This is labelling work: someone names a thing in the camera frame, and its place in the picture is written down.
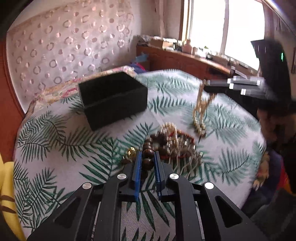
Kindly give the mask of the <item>black jewelry box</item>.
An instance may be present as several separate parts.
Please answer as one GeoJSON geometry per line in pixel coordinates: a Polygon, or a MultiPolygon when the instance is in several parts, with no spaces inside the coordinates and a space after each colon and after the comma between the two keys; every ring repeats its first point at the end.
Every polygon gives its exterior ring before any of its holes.
{"type": "Polygon", "coordinates": [[[125,72],[81,82],[78,91],[93,131],[147,108],[148,88],[125,72]]]}

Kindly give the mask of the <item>yellow plush toy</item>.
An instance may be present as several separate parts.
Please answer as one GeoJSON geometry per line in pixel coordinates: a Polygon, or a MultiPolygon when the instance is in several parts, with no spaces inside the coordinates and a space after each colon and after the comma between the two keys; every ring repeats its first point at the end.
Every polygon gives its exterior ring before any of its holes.
{"type": "Polygon", "coordinates": [[[1,218],[8,226],[8,231],[16,237],[16,240],[26,240],[19,222],[14,195],[14,163],[6,162],[1,158],[1,218]]]}

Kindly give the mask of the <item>window with white frame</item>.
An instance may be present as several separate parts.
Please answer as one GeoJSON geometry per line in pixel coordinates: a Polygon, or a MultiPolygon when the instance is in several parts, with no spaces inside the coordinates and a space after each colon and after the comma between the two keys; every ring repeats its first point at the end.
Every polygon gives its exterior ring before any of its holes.
{"type": "Polygon", "coordinates": [[[262,1],[183,1],[182,39],[196,53],[225,56],[245,67],[259,69],[251,44],[265,35],[262,1]]]}

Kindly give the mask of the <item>palm leaf print bedsheet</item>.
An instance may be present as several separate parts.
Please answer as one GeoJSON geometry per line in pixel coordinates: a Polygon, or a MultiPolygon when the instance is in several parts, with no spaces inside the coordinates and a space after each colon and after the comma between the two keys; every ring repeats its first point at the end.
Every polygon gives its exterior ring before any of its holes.
{"type": "Polygon", "coordinates": [[[122,157],[164,123],[195,139],[201,166],[178,174],[201,184],[213,182],[242,206],[265,150],[258,121],[232,99],[218,94],[204,115],[206,136],[193,126],[201,81],[180,70],[139,74],[148,88],[147,109],[92,131],[79,93],[25,117],[15,144],[14,190],[18,219],[28,237],[83,183],[102,184],[122,170],[122,157]]]}

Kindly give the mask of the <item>brown wooden wardrobe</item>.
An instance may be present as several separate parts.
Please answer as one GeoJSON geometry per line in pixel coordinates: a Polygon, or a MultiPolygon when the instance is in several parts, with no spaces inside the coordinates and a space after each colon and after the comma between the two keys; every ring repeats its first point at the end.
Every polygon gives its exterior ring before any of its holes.
{"type": "Polygon", "coordinates": [[[17,100],[7,63],[6,39],[1,38],[1,157],[4,162],[13,161],[18,129],[25,116],[17,100]]]}

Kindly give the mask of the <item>cardboard box on sideboard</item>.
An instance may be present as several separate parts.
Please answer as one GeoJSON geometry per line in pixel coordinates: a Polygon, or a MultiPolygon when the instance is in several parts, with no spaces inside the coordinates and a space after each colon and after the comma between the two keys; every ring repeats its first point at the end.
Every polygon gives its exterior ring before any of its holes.
{"type": "Polygon", "coordinates": [[[152,47],[157,47],[161,49],[166,49],[166,48],[173,48],[174,44],[177,42],[176,39],[159,39],[159,38],[152,38],[149,41],[149,45],[152,47]]]}

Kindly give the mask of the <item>tangled jewelry pile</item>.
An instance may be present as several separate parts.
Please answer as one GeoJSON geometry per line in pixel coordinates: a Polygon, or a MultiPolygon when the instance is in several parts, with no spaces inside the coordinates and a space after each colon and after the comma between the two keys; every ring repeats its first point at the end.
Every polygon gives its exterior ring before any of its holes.
{"type": "Polygon", "coordinates": [[[178,129],[174,123],[164,123],[156,133],[149,136],[152,147],[159,152],[161,160],[174,170],[188,171],[201,166],[203,152],[199,151],[195,139],[178,129]]]}

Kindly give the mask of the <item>pink bottle on sideboard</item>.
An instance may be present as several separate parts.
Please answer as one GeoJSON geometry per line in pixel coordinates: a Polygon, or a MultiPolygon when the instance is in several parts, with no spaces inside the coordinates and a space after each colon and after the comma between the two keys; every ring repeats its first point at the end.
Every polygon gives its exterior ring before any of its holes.
{"type": "Polygon", "coordinates": [[[182,52],[187,54],[192,54],[192,46],[191,46],[191,40],[187,39],[182,46],[182,52]]]}

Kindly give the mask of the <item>circle pattern sheer curtain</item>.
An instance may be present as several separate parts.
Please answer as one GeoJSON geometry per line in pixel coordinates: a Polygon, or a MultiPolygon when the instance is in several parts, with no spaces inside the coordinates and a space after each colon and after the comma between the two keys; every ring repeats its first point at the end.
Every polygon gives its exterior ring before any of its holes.
{"type": "Polygon", "coordinates": [[[46,88],[128,64],[137,37],[157,32],[154,1],[31,2],[6,35],[21,109],[46,88]]]}

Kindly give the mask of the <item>floral quilt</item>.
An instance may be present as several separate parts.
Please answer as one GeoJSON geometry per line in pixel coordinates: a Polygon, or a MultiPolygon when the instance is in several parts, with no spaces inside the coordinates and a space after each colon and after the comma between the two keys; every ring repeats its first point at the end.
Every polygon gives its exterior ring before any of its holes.
{"type": "Polygon", "coordinates": [[[31,116],[34,112],[53,104],[63,98],[71,97],[74,94],[78,93],[78,84],[92,80],[99,77],[105,77],[114,73],[124,72],[128,75],[135,77],[137,75],[135,71],[135,67],[130,66],[121,66],[118,68],[113,68],[110,70],[102,71],[102,72],[95,72],[92,75],[83,76],[80,78],[68,80],[66,82],[62,82],[57,84],[53,87],[47,87],[41,91],[40,94],[36,94],[33,100],[30,102],[28,111],[25,115],[26,118],[31,116]]]}

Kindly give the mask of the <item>gold faceted bead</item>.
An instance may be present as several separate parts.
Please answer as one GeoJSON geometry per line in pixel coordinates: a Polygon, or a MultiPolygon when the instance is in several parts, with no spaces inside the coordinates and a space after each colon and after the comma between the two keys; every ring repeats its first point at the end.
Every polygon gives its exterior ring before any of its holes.
{"type": "Polygon", "coordinates": [[[133,163],[137,157],[138,150],[134,147],[130,147],[122,157],[121,162],[126,165],[129,163],[133,163]]]}

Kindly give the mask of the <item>wooden sideboard cabinet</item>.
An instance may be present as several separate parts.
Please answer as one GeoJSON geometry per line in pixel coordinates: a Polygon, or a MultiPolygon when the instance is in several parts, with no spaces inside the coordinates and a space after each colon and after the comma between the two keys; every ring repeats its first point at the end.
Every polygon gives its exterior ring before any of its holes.
{"type": "Polygon", "coordinates": [[[234,63],[225,60],[224,64],[216,63],[205,58],[194,57],[178,51],[166,51],[157,47],[137,45],[137,55],[148,55],[149,69],[151,71],[177,69],[189,73],[201,80],[227,79],[234,72],[231,66],[234,63]]]}

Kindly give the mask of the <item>dark blue blanket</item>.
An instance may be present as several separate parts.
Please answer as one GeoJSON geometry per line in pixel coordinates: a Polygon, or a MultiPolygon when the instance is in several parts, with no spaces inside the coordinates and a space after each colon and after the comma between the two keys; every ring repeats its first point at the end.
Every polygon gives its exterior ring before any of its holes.
{"type": "Polygon", "coordinates": [[[131,68],[133,68],[134,72],[137,73],[137,74],[142,74],[142,73],[146,73],[146,69],[138,64],[138,63],[132,63],[129,65],[131,68]]]}

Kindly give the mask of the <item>blue tissue box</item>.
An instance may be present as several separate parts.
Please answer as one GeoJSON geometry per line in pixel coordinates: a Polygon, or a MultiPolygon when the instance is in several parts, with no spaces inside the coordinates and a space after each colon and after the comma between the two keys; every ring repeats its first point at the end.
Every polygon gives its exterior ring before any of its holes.
{"type": "Polygon", "coordinates": [[[149,54],[141,53],[139,56],[136,56],[133,60],[133,63],[141,63],[147,61],[149,58],[149,54]]]}

